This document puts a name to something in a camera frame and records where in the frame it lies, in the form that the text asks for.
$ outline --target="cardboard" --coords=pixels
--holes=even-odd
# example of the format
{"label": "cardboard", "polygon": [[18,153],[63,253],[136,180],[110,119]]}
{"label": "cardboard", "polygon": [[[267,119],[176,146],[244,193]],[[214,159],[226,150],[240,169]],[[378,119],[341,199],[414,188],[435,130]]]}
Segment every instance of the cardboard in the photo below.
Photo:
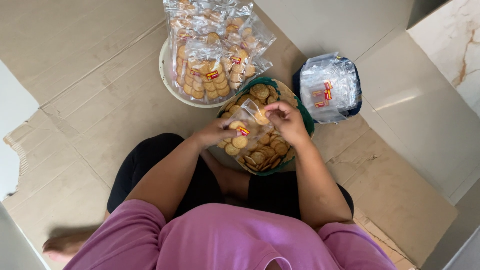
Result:
{"label": "cardboard", "polygon": [[[41,104],[4,141],[22,158],[18,191],[3,204],[41,251],[59,226],[102,221],[125,156],[159,133],[183,137],[217,112],[191,107],[163,85],[158,56],[167,33],[156,0],[0,0],[0,58]],[[265,14],[278,37],[265,75],[291,87],[305,56]],[[421,266],[455,209],[356,116],[317,125],[313,138],[356,206]],[[223,163],[235,161],[216,153]],[[53,270],[63,263],[45,258]]]}

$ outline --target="woven basket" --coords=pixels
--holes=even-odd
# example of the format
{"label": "woven basket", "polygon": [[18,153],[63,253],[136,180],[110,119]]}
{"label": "woven basket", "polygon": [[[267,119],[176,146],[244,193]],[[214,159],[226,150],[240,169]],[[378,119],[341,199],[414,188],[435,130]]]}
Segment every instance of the woven basket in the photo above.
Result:
{"label": "woven basket", "polygon": [[[297,108],[300,110],[300,113],[303,117],[303,123],[305,124],[305,128],[307,129],[308,134],[310,137],[313,136],[313,131],[315,130],[315,127],[313,125],[313,119],[308,113],[307,109],[302,105],[301,101],[298,99],[298,97],[282,82],[277,81],[275,79],[269,78],[269,77],[260,77],[252,80],[250,83],[248,83],[241,91],[239,91],[236,95],[234,95],[232,98],[230,98],[225,104],[220,108],[218,111],[218,114],[216,115],[217,118],[219,118],[222,113],[225,111],[225,107],[227,105],[234,101],[237,102],[241,96],[248,94],[250,91],[250,87],[252,87],[255,84],[265,84],[265,85],[271,85],[276,89],[276,92],[278,93],[278,100],[284,100],[288,102],[290,105],[293,107]],[[283,167],[285,167],[290,161],[294,160],[295,158],[295,150],[293,147],[290,147],[288,150],[287,154],[283,156],[282,160],[272,170],[264,171],[264,172],[255,172],[252,171],[249,167],[247,167],[245,164],[239,162],[239,164],[249,171],[250,173],[256,174],[256,175],[269,175],[273,174],[279,170],[281,170]]]}

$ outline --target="thigh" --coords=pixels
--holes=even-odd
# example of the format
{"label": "thigh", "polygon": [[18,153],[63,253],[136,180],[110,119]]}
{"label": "thigh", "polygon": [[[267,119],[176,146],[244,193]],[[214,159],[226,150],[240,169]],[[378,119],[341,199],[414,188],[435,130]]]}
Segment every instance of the thigh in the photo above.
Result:
{"label": "thigh", "polygon": [[[338,188],[353,215],[353,200],[340,185]],[[277,172],[267,176],[252,175],[248,188],[248,206],[301,220],[296,172]]]}
{"label": "thigh", "polygon": [[[110,192],[107,211],[111,213],[115,210],[141,178],[182,142],[183,138],[177,134],[163,133],[139,143],[120,166]],[[224,198],[215,176],[199,157],[190,185],[174,217],[212,202],[222,203]]]}

